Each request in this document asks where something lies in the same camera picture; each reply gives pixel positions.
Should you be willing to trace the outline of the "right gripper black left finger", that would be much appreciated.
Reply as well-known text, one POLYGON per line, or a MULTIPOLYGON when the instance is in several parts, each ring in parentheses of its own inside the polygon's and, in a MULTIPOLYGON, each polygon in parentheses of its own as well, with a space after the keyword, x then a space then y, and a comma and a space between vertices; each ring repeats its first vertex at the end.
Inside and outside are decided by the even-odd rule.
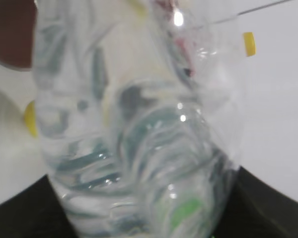
POLYGON ((0 205, 0 238, 75 238, 47 176, 0 205))

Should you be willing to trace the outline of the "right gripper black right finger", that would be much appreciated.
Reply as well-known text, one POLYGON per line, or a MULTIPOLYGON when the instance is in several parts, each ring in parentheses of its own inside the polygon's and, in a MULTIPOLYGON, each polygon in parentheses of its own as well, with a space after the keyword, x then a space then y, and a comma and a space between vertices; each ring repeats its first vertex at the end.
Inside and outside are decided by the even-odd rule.
POLYGON ((216 238, 298 238, 298 202, 239 170, 216 238))

